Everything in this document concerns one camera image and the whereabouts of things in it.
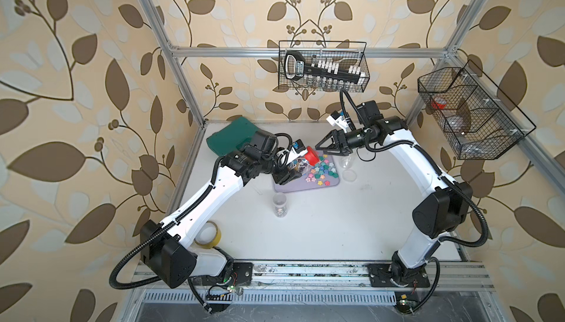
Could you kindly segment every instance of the red cap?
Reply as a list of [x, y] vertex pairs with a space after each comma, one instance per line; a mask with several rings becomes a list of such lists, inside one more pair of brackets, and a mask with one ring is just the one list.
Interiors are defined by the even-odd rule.
[[320, 159], [318, 158], [317, 152], [312, 149], [312, 147], [307, 146], [306, 149], [308, 152], [304, 155], [304, 158], [308, 161], [308, 163], [312, 166], [316, 165]]

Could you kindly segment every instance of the metal grate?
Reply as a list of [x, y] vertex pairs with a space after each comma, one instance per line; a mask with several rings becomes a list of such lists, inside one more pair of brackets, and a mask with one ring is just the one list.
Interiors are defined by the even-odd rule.
[[[198, 303], [192, 292], [151, 289], [145, 292], [147, 303]], [[288, 291], [288, 290], [244, 290], [241, 296], [230, 294], [209, 303], [231, 302], [236, 304], [331, 304], [360, 306], [393, 306], [396, 297], [393, 291]]]
[[365, 42], [279, 41], [279, 90], [363, 92], [370, 75]]
[[[497, 159], [536, 126], [480, 68], [469, 66], [470, 62], [463, 68], [446, 67], [421, 76], [418, 93], [458, 159]], [[496, 97], [479, 85], [475, 78], [480, 76], [497, 88]], [[526, 125], [518, 125], [512, 116], [519, 116]]]

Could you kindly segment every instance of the leaf patterned wallpaper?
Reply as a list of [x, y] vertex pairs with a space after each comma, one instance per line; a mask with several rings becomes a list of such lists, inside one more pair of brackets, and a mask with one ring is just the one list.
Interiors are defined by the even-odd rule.
[[178, 46], [349, 39], [369, 47], [443, 47], [470, 0], [153, 1]]
[[[417, 96], [416, 79], [432, 69], [429, 59], [368, 59], [371, 79], [356, 102], [376, 100], [383, 114], [404, 116]], [[339, 106], [338, 92], [278, 84], [273, 60], [188, 57], [182, 60], [202, 114], [208, 120], [244, 116], [258, 121], [325, 121]]]
[[196, 126], [137, 0], [0, 2], [0, 320], [110, 321]]
[[[482, 66], [538, 129], [531, 137], [565, 165], [565, 0], [489, 0], [460, 53]], [[416, 139], [456, 178], [469, 181], [491, 234], [471, 258], [483, 261], [516, 322], [565, 320], [565, 202], [517, 147], [497, 160], [455, 160], [431, 115]], [[479, 236], [471, 214], [459, 227]]]

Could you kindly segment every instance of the green sponge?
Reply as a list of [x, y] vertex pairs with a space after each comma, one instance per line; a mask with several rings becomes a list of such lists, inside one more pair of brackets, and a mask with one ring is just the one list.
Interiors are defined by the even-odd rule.
[[243, 147], [258, 130], [259, 128], [251, 121], [239, 117], [222, 130], [210, 135], [206, 143], [217, 156], [225, 156]]

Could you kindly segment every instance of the wire mesh basket with dividers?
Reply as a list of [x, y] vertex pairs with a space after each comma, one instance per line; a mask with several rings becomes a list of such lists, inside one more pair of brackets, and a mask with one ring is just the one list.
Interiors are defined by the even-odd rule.
[[365, 42], [279, 41], [279, 86], [363, 92], [369, 82]]
[[418, 93], [458, 159], [497, 159], [536, 128], [471, 60], [463, 68], [446, 67], [421, 76]]

